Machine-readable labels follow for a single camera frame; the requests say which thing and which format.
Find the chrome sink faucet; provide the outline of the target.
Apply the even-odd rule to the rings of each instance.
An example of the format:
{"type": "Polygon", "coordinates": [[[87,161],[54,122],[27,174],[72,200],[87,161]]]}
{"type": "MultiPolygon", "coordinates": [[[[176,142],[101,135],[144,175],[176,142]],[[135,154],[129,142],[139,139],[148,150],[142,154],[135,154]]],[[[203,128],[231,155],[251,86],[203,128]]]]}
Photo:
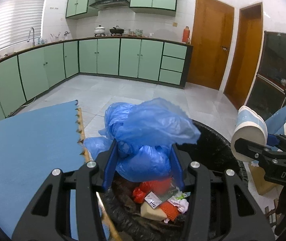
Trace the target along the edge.
{"type": "Polygon", "coordinates": [[[31,42],[31,46],[35,47],[35,29],[33,27],[29,30],[27,42],[31,42]]]}

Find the yellow sponge block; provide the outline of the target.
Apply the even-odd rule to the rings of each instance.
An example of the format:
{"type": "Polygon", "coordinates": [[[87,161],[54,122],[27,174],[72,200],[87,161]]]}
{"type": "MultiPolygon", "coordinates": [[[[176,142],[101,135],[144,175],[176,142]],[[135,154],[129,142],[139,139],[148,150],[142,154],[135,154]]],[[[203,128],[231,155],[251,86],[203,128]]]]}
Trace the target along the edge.
{"type": "Polygon", "coordinates": [[[153,209],[147,202],[141,205],[140,216],[155,221],[163,221],[167,218],[166,213],[161,208],[153,209]]]}

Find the wooden door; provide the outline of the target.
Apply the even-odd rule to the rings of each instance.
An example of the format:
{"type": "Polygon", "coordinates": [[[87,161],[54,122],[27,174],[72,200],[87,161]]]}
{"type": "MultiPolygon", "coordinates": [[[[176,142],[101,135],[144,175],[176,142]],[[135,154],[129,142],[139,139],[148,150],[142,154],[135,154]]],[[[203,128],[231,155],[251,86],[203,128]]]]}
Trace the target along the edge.
{"type": "Polygon", "coordinates": [[[236,109],[246,102],[257,71],[263,37],[263,4],[241,8],[236,47],[224,94],[236,109]]]}
{"type": "Polygon", "coordinates": [[[196,0],[187,81],[218,90],[227,66],[234,7],[218,0],[196,0]]]}

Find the red plastic bag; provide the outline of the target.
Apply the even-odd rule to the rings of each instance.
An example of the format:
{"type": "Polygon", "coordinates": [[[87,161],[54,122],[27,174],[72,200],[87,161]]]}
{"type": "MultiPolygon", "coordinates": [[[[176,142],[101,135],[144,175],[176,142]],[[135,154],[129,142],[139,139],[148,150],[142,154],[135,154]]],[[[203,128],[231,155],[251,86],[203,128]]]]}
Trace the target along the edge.
{"type": "Polygon", "coordinates": [[[171,178],[162,181],[146,181],[141,182],[138,187],[136,187],[132,192],[132,198],[135,203],[142,204],[144,198],[150,192],[156,195],[163,195],[171,188],[171,178]]]}

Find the cardboard box on floor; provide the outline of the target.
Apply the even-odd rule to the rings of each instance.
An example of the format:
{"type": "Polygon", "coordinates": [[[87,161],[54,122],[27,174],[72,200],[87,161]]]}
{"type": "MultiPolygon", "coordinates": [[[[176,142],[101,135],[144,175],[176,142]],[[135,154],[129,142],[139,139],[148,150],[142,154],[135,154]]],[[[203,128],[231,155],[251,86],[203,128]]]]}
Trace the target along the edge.
{"type": "Polygon", "coordinates": [[[252,163],[248,165],[255,187],[259,195],[265,195],[273,188],[276,188],[278,184],[268,182],[264,179],[265,171],[259,166],[253,166],[252,163]]]}

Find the green lower kitchen cabinets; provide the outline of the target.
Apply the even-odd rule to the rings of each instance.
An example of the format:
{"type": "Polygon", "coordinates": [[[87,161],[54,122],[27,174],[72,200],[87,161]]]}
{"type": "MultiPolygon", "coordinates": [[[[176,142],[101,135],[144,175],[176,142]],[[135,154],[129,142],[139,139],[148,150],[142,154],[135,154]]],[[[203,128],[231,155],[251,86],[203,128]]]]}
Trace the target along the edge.
{"type": "Polygon", "coordinates": [[[128,37],[58,41],[0,59],[0,120],[76,75],[185,87],[193,47],[128,37]]]}

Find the white window blind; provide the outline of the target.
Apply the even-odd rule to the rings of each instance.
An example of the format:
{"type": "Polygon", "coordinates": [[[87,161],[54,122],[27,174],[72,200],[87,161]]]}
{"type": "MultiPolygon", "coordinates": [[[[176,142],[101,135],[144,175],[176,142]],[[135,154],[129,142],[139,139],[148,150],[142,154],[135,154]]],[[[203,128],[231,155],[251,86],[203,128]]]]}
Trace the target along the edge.
{"type": "Polygon", "coordinates": [[[31,27],[41,36],[44,0],[0,0],[0,50],[27,41],[31,27]]]}

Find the blue plastic bag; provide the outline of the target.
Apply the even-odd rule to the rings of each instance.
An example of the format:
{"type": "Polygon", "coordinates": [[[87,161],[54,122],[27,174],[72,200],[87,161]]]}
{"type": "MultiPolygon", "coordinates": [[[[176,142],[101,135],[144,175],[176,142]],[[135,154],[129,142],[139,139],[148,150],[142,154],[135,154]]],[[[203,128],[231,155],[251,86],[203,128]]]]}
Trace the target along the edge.
{"type": "Polygon", "coordinates": [[[86,138],[84,145],[93,159],[117,141],[116,171],[126,180],[143,182],[170,176],[173,144],[195,144],[201,132],[179,107],[163,98],[140,104],[116,102],[104,115],[99,137],[86,138]]]}

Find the red thermos bottle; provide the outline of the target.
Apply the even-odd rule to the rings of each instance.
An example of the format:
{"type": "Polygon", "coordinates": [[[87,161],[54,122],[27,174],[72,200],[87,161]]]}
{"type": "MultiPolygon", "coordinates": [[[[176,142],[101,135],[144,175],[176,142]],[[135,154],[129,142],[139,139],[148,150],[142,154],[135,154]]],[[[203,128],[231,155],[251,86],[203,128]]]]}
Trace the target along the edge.
{"type": "Polygon", "coordinates": [[[183,30],[182,42],[186,44],[189,43],[189,38],[190,38],[190,29],[188,26],[186,26],[183,30]]]}

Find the white tissue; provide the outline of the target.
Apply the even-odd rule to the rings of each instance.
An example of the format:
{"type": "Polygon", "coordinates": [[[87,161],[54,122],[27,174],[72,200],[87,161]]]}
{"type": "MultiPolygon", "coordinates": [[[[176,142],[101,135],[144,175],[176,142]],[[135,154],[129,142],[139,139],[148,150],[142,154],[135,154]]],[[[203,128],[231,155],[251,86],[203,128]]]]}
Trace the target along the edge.
{"type": "Polygon", "coordinates": [[[181,214],[186,213],[189,208],[189,202],[186,199],[176,199],[175,197],[171,197],[167,201],[176,207],[181,214]]]}

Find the white cooking pot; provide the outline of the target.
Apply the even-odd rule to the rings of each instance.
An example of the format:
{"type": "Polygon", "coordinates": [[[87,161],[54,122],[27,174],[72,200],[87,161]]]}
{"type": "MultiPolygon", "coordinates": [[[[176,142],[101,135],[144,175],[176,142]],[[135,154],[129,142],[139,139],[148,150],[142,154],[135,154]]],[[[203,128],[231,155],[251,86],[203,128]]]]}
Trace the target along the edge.
{"type": "Polygon", "coordinates": [[[99,25],[94,30],[94,36],[95,37],[104,37],[105,36],[105,27],[99,25]]]}

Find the orange foam net sleeve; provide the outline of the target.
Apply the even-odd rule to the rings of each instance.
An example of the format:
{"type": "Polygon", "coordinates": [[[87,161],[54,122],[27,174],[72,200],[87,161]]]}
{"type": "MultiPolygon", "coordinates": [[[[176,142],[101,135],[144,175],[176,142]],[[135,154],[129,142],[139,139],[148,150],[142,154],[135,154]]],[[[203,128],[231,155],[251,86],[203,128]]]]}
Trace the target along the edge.
{"type": "Polygon", "coordinates": [[[162,209],[162,211],[166,214],[167,218],[170,221],[175,221],[177,216],[180,214],[178,208],[169,203],[168,201],[165,201],[162,204],[160,204],[159,208],[162,209]]]}

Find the blue white paper cup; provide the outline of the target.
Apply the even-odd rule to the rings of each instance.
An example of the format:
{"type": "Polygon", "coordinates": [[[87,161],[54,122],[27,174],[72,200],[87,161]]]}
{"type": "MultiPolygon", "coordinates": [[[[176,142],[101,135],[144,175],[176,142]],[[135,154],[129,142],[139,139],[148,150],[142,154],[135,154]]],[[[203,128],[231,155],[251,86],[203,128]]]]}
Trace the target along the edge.
{"type": "Polygon", "coordinates": [[[234,157],[242,162],[253,161],[253,159],[236,151],[235,142],[239,138],[243,138],[265,146],[267,136],[267,126],[263,118],[248,106],[240,107],[236,118],[234,133],[231,138],[231,151],[234,157]]]}

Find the range hood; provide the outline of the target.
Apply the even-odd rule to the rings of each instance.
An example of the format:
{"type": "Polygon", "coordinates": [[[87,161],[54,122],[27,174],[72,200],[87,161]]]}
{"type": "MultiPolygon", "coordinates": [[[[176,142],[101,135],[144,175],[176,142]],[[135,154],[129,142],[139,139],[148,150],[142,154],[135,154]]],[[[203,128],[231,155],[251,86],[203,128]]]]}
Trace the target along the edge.
{"type": "Polygon", "coordinates": [[[109,10],[114,8],[129,7],[130,3],[127,0],[101,0],[92,3],[90,7],[97,10],[109,10]]]}

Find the milk carton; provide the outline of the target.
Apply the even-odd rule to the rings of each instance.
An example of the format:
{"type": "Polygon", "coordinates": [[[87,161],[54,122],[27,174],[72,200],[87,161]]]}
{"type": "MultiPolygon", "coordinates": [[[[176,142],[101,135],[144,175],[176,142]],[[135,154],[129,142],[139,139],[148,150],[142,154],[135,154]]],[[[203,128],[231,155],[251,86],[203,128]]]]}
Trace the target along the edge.
{"type": "Polygon", "coordinates": [[[156,194],[154,192],[150,192],[144,198],[144,200],[153,208],[157,208],[160,204],[167,201],[171,197],[175,197],[176,199],[185,199],[191,195],[190,192],[182,192],[178,188],[170,188],[164,194],[156,194]]]}

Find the black wok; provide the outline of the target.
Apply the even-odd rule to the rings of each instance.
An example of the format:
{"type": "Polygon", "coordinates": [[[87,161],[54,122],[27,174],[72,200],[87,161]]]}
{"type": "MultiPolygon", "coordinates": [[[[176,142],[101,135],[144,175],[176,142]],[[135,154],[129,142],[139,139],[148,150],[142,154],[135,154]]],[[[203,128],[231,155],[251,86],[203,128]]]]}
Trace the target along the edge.
{"type": "Polygon", "coordinates": [[[110,29],[111,36],[122,36],[124,34],[124,29],[119,26],[112,27],[110,29]]]}

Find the blue foam table mat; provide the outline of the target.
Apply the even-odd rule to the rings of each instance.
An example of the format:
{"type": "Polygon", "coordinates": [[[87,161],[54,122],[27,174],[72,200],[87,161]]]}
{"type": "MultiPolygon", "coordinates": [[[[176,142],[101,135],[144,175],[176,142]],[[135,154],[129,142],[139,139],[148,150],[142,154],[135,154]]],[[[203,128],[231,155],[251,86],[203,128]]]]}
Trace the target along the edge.
{"type": "Polygon", "coordinates": [[[78,102],[0,120],[0,240],[105,240],[97,193],[105,158],[86,161],[78,102]]]}

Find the black refrigerator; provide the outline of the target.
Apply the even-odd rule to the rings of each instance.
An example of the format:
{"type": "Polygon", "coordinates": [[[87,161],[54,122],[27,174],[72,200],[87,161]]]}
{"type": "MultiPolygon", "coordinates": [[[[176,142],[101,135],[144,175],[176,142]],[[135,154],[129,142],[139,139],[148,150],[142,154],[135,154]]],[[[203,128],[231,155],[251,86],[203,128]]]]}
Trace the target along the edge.
{"type": "Polygon", "coordinates": [[[286,103],[286,33],[264,32],[260,64],[246,106],[264,120],[286,103]]]}

